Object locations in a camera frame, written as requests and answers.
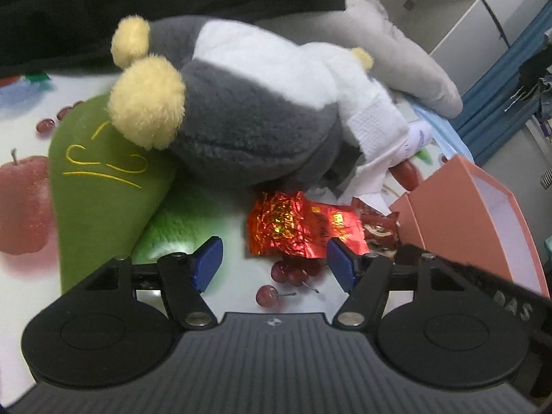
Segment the penguin plush toy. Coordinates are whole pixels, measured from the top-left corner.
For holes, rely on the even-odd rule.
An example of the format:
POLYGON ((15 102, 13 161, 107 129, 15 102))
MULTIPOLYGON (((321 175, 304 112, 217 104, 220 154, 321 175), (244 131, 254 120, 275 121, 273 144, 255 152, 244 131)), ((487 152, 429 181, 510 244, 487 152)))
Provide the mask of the penguin plush toy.
POLYGON ((297 44, 241 21, 128 16, 111 40, 122 71, 113 126, 146 150, 170 150, 199 178, 238 186, 318 183, 339 157, 344 121, 385 88, 363 49, 297 44))

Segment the fruit pattern table mat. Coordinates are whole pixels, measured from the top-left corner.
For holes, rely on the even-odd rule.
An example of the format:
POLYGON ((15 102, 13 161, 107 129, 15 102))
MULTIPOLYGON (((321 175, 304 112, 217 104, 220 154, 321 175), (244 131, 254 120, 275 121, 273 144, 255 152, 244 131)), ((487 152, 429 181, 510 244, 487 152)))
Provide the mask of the fruit pattern table mat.
MULTIPOLYGON (((37 124, 54 119, 60 109, 107 92, 114 73, 86 75, 51 73, 20 77, 1 88, 1 161, 10 152, 18 156, 46 155, 50 137, 37 133, 37 124)), ((183 241, 161 246, 167 252, 192 252, 210 236, 224 242, 224 261, 204 294, 217 317, 227 311, 257 312, 257 289, 270 282, 273 263, 268 257, 252 257, 246 238, 246 216, 252 206, 249 195, 224 194, 208 189, 197 193, 209 203, 210 213, 200 212, 186 227, 183 241)), ((27 323, 60 294, 57 237, 37 254, 1 257, 1 403, 10 406, 33 385, 34 379, 21 354, 21 334, 27 323)))

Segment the white bottle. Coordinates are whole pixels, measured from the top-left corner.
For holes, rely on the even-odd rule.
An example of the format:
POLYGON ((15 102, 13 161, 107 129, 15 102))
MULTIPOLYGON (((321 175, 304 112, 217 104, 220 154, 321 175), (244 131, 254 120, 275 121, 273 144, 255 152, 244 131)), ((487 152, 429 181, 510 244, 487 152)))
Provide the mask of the white bottle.
POLYGON ((433 140, 431 125, 424 120, 411 121, 408 123, 408 136, 397 152, 397 160, 403 162, 416 155, 433 140))

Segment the green fabric massage stick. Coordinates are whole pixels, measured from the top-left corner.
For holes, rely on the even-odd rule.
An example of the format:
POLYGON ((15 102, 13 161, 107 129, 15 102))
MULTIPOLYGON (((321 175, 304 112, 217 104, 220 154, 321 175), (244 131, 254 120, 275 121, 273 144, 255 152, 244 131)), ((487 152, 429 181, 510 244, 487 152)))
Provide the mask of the green fabric massage stick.
POLYGON ((111 125, 107 101, 100 95, 76 105, 50 141, 62 292, 131 254, 178 169, 170 153, 125 139, 111 125))

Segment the grey quilt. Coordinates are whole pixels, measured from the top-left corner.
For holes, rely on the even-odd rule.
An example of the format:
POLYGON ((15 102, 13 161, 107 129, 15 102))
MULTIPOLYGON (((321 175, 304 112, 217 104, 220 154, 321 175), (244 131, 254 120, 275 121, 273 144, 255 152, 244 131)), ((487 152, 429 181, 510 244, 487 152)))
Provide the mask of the grey quilt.
POLYGON ((387 87, 409 93, 447 119, 463 110, 447 72, 389 20, 379 0, 345 0, 344 11, 296 13, 256 24, 297 44, 363 48, 373 58, 372 74, 387 87))

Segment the red foil packet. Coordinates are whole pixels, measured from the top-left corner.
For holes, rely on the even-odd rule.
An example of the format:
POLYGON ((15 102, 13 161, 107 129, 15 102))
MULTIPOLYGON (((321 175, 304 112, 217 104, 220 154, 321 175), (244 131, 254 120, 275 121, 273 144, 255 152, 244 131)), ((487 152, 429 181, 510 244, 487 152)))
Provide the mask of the red foil packet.
POLYGON ((247 217, 247 233, 253 255, 321 259, 333 238, 357 255, 369 252, 362 222, 352 207, 313 202, 301 191, 258 195, 247 217))

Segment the white cabinet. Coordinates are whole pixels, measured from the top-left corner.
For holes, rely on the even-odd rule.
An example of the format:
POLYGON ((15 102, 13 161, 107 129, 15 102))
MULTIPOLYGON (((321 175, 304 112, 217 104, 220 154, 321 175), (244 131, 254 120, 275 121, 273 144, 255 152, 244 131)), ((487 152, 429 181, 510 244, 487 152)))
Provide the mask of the white cabinet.
POLYGON ((467 92, 549 0, 380 0, 390 20, 467 92))

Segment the white paper tissue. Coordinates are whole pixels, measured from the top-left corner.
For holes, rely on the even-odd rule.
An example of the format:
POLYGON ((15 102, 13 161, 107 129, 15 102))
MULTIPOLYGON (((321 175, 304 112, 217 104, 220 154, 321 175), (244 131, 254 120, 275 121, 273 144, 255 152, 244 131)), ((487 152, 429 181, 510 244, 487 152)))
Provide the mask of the white paper tissue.
POLYGON ((385 176, 398 150, 407 140, 409 127, 389 92, 377 86, 356 104, 344 121, 344 176, 325 178, 307 191, 315 202, 350 206, 354 199, 388 214, 382 197, 385 176))

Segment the pink cardboard box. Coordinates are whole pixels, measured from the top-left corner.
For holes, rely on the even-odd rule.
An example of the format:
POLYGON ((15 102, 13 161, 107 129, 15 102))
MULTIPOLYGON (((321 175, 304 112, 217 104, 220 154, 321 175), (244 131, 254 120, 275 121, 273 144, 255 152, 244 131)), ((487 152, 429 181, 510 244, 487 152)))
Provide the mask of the pink cardboard box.
POLYGON ((515 196, 464 157, 453 157, 390 208, 402 243, 549 295, 515 196))

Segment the dark red snack packet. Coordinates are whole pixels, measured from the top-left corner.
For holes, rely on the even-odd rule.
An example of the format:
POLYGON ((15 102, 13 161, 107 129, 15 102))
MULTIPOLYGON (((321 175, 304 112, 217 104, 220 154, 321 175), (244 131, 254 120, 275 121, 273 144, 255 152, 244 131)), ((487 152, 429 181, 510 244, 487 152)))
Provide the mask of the dark red snack packet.
POLYGON ((398 249, 401 241, 398 234, 400 225, 397 211, 385 215, 358 198, 352 199, 352 208, 359 216, 368 245, 373 245, 377 249, 398 249))

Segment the blue curtain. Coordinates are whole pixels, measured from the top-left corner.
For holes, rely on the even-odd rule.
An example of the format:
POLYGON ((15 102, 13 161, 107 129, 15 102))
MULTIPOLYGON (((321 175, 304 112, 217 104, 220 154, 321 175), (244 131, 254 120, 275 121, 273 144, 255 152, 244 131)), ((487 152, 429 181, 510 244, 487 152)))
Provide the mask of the blue curtain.
POLYGON ((551 66, 551 5, 463 96, 452 125, 476 165, 485 164, 539 110, 539 82, 551 66))

